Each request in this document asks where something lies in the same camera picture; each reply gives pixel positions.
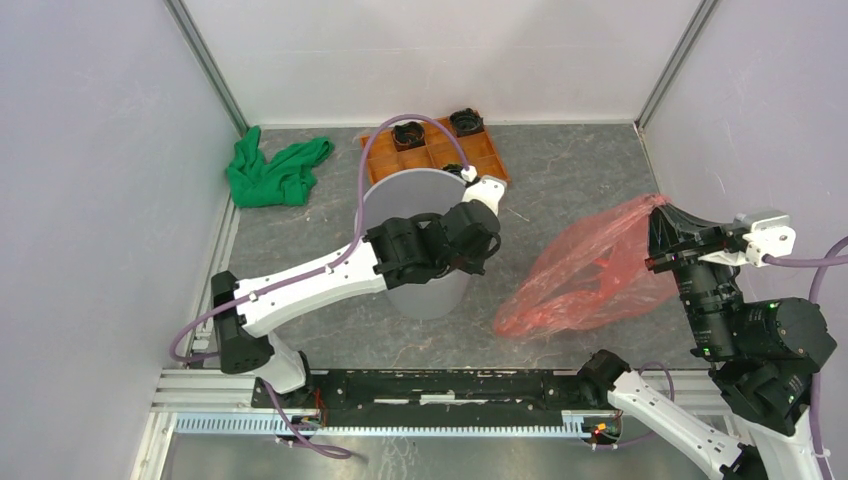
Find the orange compartment tray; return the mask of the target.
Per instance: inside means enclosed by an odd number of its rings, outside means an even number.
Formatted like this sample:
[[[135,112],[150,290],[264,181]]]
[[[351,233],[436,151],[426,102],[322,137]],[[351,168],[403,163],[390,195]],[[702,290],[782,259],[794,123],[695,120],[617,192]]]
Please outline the orange compartment tray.
[[[360,137],[362,146],[370,145],[365,164],[365,177],[375,184],[394,173],[415,169],[442,168],[451,163],[462,164],[464,156],[479,175],[491,175],[507,183],[512,181],[493,139],[485,125],[485,131],[476,135],[457,138],[451,128],[448,117],[438,118],[438,126],[421,120],[403,120],[396,124],[417,121],[426,133],[423,147],[397,152],[392,143],[391,127],[375,134]]]

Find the red plastic trash bag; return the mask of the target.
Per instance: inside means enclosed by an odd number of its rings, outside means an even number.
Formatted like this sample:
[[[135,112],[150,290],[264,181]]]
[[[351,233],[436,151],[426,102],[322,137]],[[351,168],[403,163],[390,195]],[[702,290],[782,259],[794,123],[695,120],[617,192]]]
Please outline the red plastic trash bag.
[[[563,230],[499,307],[494,332],[518,338],[593,330],[674,297],[673,276],[645,265],[650,214],[669,204],[664,195],[645,194]]]

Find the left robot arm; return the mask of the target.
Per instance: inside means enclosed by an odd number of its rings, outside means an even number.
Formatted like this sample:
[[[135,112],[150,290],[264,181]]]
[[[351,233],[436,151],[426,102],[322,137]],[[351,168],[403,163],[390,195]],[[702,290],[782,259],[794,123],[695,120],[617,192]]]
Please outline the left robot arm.
[[[494,208],[468,200],[444,214],[389,218],[346,250],[274,275],[216,275],[224,299],[213,316],[220,371],[251,373],[288,406],[306,405],[314,381],[304,356],[276,335],[278,327],[341,300],[426,285],[456,270],[482,275],[500,248],[500,229]]]

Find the green cloth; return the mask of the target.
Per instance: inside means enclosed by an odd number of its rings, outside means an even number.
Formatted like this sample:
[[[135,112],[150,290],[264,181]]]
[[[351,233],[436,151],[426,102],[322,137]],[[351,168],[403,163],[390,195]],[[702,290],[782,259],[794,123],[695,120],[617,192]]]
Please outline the green cloth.
[[[335,150],[327,137],[293,143],[267,158],[260,148],[262,130],[253,126],[234,144],[225,173],[231,199],[238,208],[304,206],[317,184],[313,169]]]

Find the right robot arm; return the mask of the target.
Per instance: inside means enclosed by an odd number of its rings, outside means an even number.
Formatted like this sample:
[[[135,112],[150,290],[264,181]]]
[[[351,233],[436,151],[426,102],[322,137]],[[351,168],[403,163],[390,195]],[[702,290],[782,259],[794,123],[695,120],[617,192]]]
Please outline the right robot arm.
[[[670,205],[649,217],[649,271],[673,275],[695,341],[721,399],[746,440],[715,430],[651,387],[616,354],[601,350],[577,374],[580,400],[632,416],[711,479],[828,479],[815,442],[815,378],[836,350],[820,306],[784,297],[748,302],[736,279],[749,265],[788,265],[796,239],[780,211],[729,223]]]

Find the rolled black belt left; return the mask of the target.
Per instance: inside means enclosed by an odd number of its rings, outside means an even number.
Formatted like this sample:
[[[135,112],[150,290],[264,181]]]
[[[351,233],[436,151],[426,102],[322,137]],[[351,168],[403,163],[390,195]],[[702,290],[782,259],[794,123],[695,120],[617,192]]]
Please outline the rolled black belt left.
[[[392,143],[397,152],[423,147],[426,144],[426,133],[421,123],[409,121],[396,124],[391,130]]]

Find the rolled black belt right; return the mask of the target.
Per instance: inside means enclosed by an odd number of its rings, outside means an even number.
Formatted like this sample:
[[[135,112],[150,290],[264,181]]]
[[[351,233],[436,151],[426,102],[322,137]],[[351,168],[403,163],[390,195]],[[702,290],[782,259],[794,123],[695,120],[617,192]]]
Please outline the rolled black belt right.
[[[457,138],[476,135],[485,131],[482,116],[472,108],[455,111],[448,117],[448,120]]]

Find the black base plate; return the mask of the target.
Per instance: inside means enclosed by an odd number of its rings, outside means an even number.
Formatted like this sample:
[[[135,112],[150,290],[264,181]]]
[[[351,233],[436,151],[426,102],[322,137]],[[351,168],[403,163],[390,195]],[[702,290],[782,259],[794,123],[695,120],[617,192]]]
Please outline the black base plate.
[[[325,427],[548,427],[564,411],[608,409],[575,373],[518,370],[313,370],[305,386],[270,396],[260,382],[251,405],[315,410]]]

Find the rolled black belt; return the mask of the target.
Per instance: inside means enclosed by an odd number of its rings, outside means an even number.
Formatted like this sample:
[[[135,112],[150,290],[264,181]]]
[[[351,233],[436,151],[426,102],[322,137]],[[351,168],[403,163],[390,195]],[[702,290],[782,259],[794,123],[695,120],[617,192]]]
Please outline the rolled black belt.
[[[485,131],[482,116],[472,108],[455,111],[448,117],[448,120],[457,138],[476,135]]]
[[[426,133],[421,123],[409,121],[396,124],[391,130],[392,143],[397,152],[423,147],[426,144]]]

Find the grey trash bin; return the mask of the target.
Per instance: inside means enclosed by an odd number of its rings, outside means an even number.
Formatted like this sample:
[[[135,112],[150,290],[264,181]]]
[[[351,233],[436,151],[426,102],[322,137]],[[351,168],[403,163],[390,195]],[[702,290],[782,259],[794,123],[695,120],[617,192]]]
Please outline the grey trash bin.
[[[392,217],[446,213],[462,200],[465,183],[445,171],[421,168],[389,175],[364,194],[363,229]],[[448,315],[462,301],[470,275],[453,271],[426,284],[403,285],[386,292],[389,302],[405,317],[433,320]]]

